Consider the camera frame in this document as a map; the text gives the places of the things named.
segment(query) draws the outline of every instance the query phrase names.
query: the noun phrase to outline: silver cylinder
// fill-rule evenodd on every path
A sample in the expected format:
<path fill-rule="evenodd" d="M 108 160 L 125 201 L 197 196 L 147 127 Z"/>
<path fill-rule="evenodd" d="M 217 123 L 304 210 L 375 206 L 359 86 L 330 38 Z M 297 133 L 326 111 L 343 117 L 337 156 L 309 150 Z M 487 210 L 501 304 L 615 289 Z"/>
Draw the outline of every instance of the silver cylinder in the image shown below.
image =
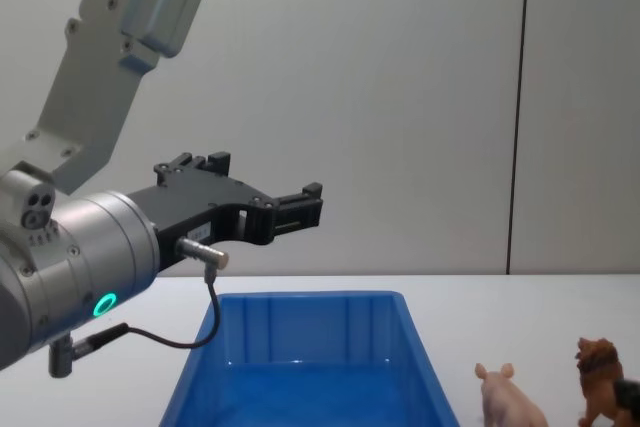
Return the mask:
<path fill-rule="evenodd" d="M 4 347 L 0 340 L 0 368 L 8 365 L 3 348 L 12 358 L 25 338 L 28 351 L 49 344 L 142 292 L 158 273 L 153 225 L 124 195 L 74 200 L 54 209 L 52 219 L 40 231 L 0 239 L 0 307 L 17 313 L 12 330 L 22 339 Z M 0 321 L 4 327 L 1 309 Z"/>

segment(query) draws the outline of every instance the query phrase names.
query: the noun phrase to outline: black line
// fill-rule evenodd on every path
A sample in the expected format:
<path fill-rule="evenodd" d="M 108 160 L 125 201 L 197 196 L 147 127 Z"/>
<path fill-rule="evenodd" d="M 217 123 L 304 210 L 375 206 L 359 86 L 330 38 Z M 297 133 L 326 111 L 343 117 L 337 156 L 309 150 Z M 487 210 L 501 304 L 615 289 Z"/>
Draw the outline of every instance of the black line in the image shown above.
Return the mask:
<path fill-rule="evenodd" d="M 513 163 L 511 165 L 511 199 L 509 202 L 509 234 L 507 241 L 507 275 L 511 274 L 511 240 L 513 236 L 513 205 L 516 193 L 516 165 L 518 163 L 518 133 L 520 130 L 520 99 L 522 94 L 522 64 L 524 61 L 524 34 L 527 26 L 527 2 L 522 0 L 522 25 L 520 27 L 520 63 L 518 65 L 518 95 L 516 98 L 516 125 L 513 135 Z"/>

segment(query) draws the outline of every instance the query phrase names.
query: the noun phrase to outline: white wall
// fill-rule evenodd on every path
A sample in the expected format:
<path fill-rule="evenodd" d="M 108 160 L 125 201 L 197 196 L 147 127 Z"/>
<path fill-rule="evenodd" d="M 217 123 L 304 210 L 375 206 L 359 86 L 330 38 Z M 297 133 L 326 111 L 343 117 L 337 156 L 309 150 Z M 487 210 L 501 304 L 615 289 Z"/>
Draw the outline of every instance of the white wall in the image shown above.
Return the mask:
<path fill-rule="evenodd" d="M 0 147 L 36 121 L 80 0 L 0 0 Z M 522 0 L 204 0 L 143 81 L 124 192 L 183 151 L 273 195 L 325 184 L 319 229 L 226 245 L 233 274 L 505 270 Z M 199 272 L 195 265 L 173 273 Z"/>
<path fill-rule="evenodd" d="M 511 270 L 640 271 L 640 2 L 529 0 Z"/>

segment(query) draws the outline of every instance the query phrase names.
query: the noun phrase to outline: green led ring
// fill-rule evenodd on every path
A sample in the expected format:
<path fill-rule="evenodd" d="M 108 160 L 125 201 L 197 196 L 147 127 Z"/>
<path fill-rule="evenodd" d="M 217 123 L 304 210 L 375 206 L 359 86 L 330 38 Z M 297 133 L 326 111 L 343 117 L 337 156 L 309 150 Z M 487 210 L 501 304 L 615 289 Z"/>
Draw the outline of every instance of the green led ring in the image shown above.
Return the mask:
<path fill-rule="evenodd" d="M 113 292 L 103 295 L 96 306 L 93 308 L 93 316 L 100 317 L 102 314 L 107 313 L 109 310 L 111 310 L 111 307 L 113 307 L 117 301 L 118 297 Z"/>

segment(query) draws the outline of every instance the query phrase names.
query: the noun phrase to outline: gray robot arm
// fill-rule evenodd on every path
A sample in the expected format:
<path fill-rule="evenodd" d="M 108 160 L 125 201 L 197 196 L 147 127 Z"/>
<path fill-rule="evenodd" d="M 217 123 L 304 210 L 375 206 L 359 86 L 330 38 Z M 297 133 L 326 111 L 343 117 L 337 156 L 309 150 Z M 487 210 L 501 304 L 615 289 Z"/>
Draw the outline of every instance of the gray robot arm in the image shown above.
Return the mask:
<path fill-rule="evenodd" d="M 0 370 L 50 345 L 50 373 L 69 375 L 72 360 L 114 335 L 143 332 L 122 324 L 70 338 L 160 270 L 199 259 L 213 292 L 212 267 L 227 258 L 210 245 L 266 245 L 318 225 L 320 184 L 269 197 L 228 177 L 226 153 L 183 153 L 154 167 L 155 186 L 130 195 L 55 202 L 56 189 L 73 192 L 109 161 L 142 76 L 180 51 L 199 3 L 82 0 L 80 18 L 67 23 L 67 51 L 38 124 L 0 156 Z"/>
<path fill-rule="evenodd" d="M 138 85 L 184 44 L 200 0 L 82 0 L 67 51 L 35 128 L 0 157 L 72 193 L 113 153 Z"/>

